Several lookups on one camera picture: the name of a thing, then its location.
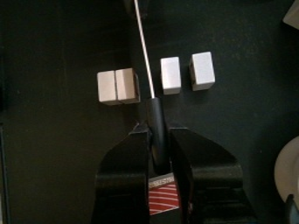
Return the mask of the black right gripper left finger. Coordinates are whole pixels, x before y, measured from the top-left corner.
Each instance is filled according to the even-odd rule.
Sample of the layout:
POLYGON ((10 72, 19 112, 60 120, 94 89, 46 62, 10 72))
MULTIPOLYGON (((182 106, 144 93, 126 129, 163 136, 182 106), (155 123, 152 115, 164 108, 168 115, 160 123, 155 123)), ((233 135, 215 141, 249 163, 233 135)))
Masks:
POLYGON ((150 224, 148 146, 150 129, 139 124, 104 156, 90 224, 150 224))

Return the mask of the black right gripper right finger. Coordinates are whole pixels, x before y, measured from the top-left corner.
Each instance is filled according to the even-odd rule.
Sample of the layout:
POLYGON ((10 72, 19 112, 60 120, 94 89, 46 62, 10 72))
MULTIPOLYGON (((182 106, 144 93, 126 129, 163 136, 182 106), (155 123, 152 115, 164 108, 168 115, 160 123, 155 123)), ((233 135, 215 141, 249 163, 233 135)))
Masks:
POLYGON ((186 128, 170 129, 182 224, 258 224, 234 155, 186 128))

